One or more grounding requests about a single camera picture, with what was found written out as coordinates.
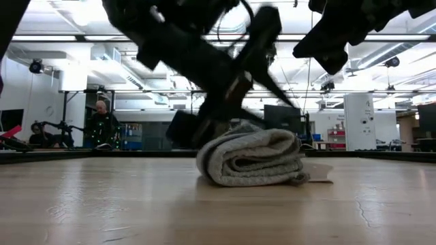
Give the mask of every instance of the folded towel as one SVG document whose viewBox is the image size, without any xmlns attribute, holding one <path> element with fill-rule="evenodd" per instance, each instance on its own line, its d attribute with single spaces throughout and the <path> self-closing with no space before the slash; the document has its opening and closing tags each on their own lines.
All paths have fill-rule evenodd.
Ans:
<svg viewBox="0 0 436 245">
<path fill-rule="evenodd" d="M 300 140 L 290 131 L 242 123 L 207 143 L 197 155 L 197 167 L 222 186 L 262 186 L 309 181 L 303 171 Z"/>
</svg>

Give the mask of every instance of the man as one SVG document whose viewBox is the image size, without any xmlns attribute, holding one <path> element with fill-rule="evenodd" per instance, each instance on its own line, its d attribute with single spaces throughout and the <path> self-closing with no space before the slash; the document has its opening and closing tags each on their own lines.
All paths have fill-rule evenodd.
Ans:
<svg viewBox="0 0 436 245">
<path fill-rule="evenodd" d="M 113 137 L 114 129 L 119 125 L 119 122 L 113 114 L 108 112 L 104 101 L 97 101 L 95 107 L 97 108 L 97 113 L 92 115 L 88 120 L 87 128 L 92 132 L 94 144 L 111 144 L 111 137 Z"/>
<path fill-rule="evenodd" d="M 44 126 L 39 126 L 37 122 L 31 125 L 33 135 L 29 139 L 29 144 L 34 148 L 57 148 L 59 145 L 53 134 L 45 132 Z"/>
</svg>

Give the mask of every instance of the computer screen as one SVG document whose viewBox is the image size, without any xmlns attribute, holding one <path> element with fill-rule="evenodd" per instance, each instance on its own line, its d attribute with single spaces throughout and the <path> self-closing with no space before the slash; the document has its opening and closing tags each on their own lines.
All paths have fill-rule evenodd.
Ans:
<svg viewBox="0 0 436 245">
<path fill-rule="evenodd" d="M 436 132 L 436 104 L 419 105 L 420 130 Z"/>
<path fill-rule="evenodd" d="M 264 119 L 274 128 L 286 129 L 293 133 L 304 134 L 301 123 L 301 110 L 280 105 L 264 105 Z"/>
<path fill-rule="evenodd" d="M 7 132 L 21 125 L 24 110 L 0 110 L 0 132 Z"/>
</svg>

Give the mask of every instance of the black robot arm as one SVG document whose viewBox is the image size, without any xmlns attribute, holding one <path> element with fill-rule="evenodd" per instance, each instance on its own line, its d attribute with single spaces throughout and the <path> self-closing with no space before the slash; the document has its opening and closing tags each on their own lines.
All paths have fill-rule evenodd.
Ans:
<svg viewBox="0 0 436 245">
<path fill-rule="evenodd" d="M 369 32 L 381 31 L 405 11 L 417 18 L 435 8 L 434 0 L 309 0 L 309 9 L 322 17 L 295 46 L 294 56 L 313 57 L 329 74 L 336 74 L 348 61 L 347 43 L 362 43 Z"/>
<path fill-rule="evenodd" d="M 167 132 L 175 142 L 188 139 L 183 144 L 186 147 L 201 147 L 211 140 L 219 122 L 232 118 L 262 121 L 241 108 L 253 82 L 294 107 L 268 73 L 268 54 L 281 32 L 278 9 L 265 5 L 255 15 L 245 0 L 241 2 L 251 23 L 244 34 L 246 45 L 237 57 L 231 57 L 202 36 L 239 0 L 103 1 L 110 22 L 138 45 L 138 61 L 152 70 L 162 61 L 207 93 L 198 115 L 177 112 Z"/>
</svg>

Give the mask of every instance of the wooden table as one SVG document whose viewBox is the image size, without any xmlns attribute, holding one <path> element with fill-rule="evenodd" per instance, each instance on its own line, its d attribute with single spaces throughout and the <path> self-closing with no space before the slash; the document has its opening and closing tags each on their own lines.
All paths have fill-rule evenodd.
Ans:
<svg viewBox="0 0 436 245">
<path fill-rule="evenodd" d="M 334 184 L 213 187 L 194 159 L 0 165 L 0 244 L 435 244 L 436 165 L 304 161 Z"/>
</svg>

